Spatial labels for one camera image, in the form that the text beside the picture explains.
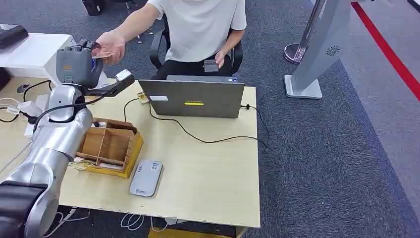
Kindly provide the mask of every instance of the red stripe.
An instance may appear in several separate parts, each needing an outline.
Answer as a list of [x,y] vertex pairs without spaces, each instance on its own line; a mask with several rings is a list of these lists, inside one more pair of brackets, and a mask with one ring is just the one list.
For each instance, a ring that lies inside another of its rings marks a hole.
[[386,42],[384,37],[375,27],[373,22],[370,20],[366,12],[363,8],[359,5],[358,2],[352,2],[352,6],[356,13],[359,15],[360,19],[362,20],[363,24],[366,26],[366,29],[370,32],[373,39],[378,44],[379,48],[384,53],[385,57],[389,60],[391,65],[406,83],[408,88],[414,93],[417,99],[420,101],[420,83],[414,78],[414,76],[410,73],[407,67],[403,64],[403,62],[398,58],[389,44]]

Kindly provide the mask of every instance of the human hand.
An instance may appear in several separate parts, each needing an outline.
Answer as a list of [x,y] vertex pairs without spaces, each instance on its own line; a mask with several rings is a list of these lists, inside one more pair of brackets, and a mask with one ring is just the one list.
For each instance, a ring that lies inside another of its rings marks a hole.
[[100,48],[92,51],[92,56],[102,58],[108,65],[116,64],[124,57],[125,40],[117,32],[105,32],[97,40]]
[[223,64],[224,64],[224,57],[226,56],[226,52],[224,52],[223,50],[217,52],[216,56],[214,57],[214,59],[216,60],[217,66],[220,68],[222,68]]

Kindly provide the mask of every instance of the smartphone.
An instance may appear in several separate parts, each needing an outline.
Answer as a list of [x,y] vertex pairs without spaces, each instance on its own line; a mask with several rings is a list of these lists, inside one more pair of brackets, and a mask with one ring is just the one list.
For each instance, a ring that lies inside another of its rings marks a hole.
[[156,191],[162,163],[154,160],[141,160],[133,180],[130,184],[130,193],[138,196],[151,197]]
[[215,59],[207,59],[204,61],[204,72],[217,72],[219,71],[219,65],[217,65]]

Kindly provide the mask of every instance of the floor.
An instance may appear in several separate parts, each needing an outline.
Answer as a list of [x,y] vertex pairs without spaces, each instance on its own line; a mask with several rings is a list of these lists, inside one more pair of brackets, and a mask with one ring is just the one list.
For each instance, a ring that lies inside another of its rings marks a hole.
[[[76,40],[96,39],[127,14],[124,4],[90,17],[79,1],[44,0],[27,7],[31,2],[3,0],[0,22],[20,23],[31,32],[71,34]],[[419,79],[420,52],[412,46],[420,37],[420,13],[405,0],[362,6]],[[283,58],[282,49],[299,41],[311,8],[310,0],[247,0],[238,77],[257,87],[271,147],[259,150],[262,227],[245,237],[420,237],[420,104],[356,14],[352,12],[346,54],[319,78],[324,98],[285,96],[282,78],[296,66]],[[156,22],[152,31],[160,28]],[[108,76],[124,68],[138,78],[154,74],[147,55],[153,35],[141,38],[143,43],[127,45],[121,64],[106,69]],[[266,136],[262,124],[259,136]],[[147,237],[148,219],[131,232],[120,227],[122,217],[92,211],[91,219],[67,223],[51,237]],[[190,222],[170,228],[233,234],[230,227]]]

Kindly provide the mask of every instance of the chair armrest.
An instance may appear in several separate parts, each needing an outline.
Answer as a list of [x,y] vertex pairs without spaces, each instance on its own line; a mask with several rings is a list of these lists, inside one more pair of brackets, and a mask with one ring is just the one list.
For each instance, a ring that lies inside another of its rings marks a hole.
[[239,70],[239,67],[242,64],[242,42],[239,42],[233,49],[232,49],[232,73],[236,73]]
[[162,41],[163,31],[164,29],[155,33],[155,36],[153,37],[153,41],[152,41],[152,46],[150,46],[150,51],[149,51],[150,61],[157,69],[162,67],[162,63],[159,61],[159,48],[160,48],[160,43]]

